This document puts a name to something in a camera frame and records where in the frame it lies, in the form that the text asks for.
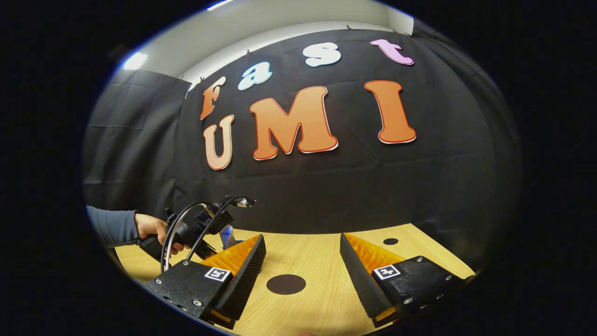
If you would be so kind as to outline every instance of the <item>black circle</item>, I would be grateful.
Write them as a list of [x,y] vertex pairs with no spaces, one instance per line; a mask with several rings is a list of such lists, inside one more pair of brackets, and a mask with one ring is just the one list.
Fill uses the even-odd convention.
[[304,289],[307,282],[300,276],[283,274],[275,276],[267,282],[267,288],[272,293],[289,295],[296,294]]
[[383,243],[386,244],[386,245],[398,244],[398,239],[396,239],[396,238],[388,238],[388,239],[384,240]]

